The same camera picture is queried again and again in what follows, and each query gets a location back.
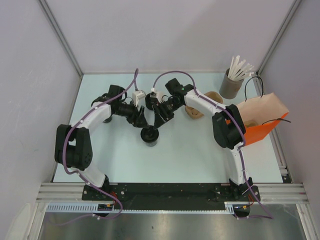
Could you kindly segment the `orange paper bag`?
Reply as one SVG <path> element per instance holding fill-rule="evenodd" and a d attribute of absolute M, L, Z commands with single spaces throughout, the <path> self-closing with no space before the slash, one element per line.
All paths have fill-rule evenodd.
<path fill-rule="evenodd" d="M 289 109 L 275 95 L 275 93 L 264 93 L 264 84 L 260 78 L 261 94 L 248 98 L 237 104 L 243 123 L 254 120 L 257 126 L 245 127 L 245 145 L 257 143 L 263 140 L 280 122 L 290 122 L 286 119 Z"/>

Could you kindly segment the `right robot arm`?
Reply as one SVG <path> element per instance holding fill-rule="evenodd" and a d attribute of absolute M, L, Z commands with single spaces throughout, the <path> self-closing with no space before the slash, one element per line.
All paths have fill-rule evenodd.
<path fill-rule="evenodd" d="M 162 100 L 163 94 L 156 90 L 155 85 L 151 88 L 153 127 L 158 129 L 172 120 L 175 111 L 183 106 L 194 108 L 210 117 L 214 140 L 221 148 L 229 151 L 226 159 L 231 196 L 242 201 L 249 194 L 252 199 L 259 201 L 259 192 L 253 189 L 252 178 L 245 166 L 243 148 L 246 145 L 246 129 L 237 106 L 224 105 L 210 99 L 197 90 L 194 82 L 183 86 L 173 78 L 165 84 L 165 88 L 170 94 L 167 100 Z"/>

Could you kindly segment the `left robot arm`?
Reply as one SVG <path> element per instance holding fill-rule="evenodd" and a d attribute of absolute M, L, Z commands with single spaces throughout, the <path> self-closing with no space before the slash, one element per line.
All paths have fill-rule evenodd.
<path fill-rule="evenodd" d="M 145 96 L 143 90 L 136 90 L 130 103 L 126 103 L 126 90 L 111 85 L 107 93 L 93 100 L 90 110 L 77 123 L 57 127 L 54 160 L 63 165 L 68 174 L 78 174 L 87 184 L 94 186 L 93 194 L 100 200 L 110 196 L 111 188 L 107 185 L 108 177 L 93 164 L 91 134 L 113 115 L 124 117 L 135 128 L 147 129 L 145 108 L 139 106 L 139 100 Z"/>

